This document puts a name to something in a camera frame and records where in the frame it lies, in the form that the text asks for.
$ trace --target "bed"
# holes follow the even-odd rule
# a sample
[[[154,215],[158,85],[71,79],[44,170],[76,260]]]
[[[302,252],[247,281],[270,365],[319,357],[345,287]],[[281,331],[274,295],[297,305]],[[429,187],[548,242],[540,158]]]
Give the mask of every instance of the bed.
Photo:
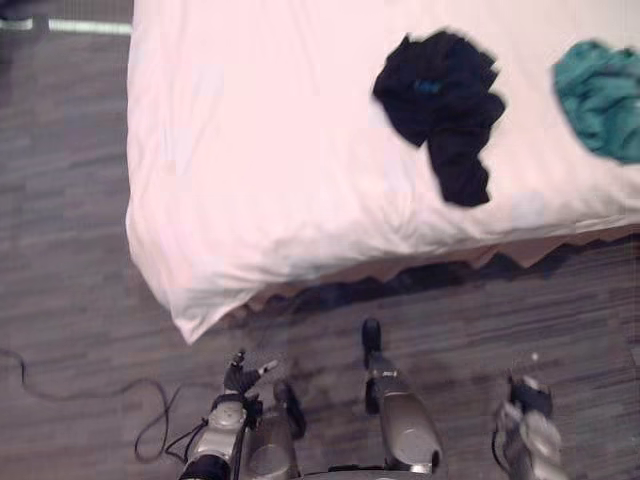
[[[640,224],[640,165],[586,150],[551,66],[599,38],[640,45],[634,0],[136,0],[126,228],[194,342],[225,315],[326,279],[437,259],[529,264]],[[507,110],[481,158],[491,201],[444,203],[424,149],[372,98],[406,33],[497,58]]]

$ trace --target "teal clothing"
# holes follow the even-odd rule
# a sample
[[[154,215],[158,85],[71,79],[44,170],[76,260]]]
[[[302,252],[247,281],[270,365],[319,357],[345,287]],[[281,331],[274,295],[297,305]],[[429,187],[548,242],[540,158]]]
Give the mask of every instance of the teal clothing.
[[[640,55],[581,42],[555,65],[554,75],[564,111],[587,148],[640,162]]]

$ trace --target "white bedsheet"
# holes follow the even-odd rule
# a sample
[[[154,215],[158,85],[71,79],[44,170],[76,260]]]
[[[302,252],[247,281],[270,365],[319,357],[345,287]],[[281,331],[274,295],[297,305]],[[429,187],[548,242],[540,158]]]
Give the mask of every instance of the white bedsheet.
[[[136,0],[127,232],[187,342],[265,286],[382,257],[640,223],[640,165],[589,153],[552,90],[575,42],[640,46],[637,0]],[[492,201],[443,203],[371,98],[405,33],[493,53]]]

